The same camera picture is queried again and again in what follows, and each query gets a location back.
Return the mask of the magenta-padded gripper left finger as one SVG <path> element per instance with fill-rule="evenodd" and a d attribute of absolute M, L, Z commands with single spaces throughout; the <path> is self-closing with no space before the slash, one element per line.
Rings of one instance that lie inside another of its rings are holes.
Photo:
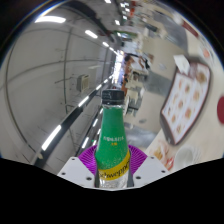
<path fill-rule="evenodd" d="M 97 164 L 95 150 L 97 146 L 85 149 L 78 157 L 70 157 L 58 176 L 84 188 L 95 187 Z"/>

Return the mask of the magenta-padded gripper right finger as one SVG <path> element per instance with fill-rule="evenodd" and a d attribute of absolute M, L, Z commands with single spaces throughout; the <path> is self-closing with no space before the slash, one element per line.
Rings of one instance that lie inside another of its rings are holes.
<path fill-rule="evenodd" d="M 168 170 L 155 157 L 147 156 L 139 148 L 130 145 L 128 188 L 140 188 L 168 175 Z"/>

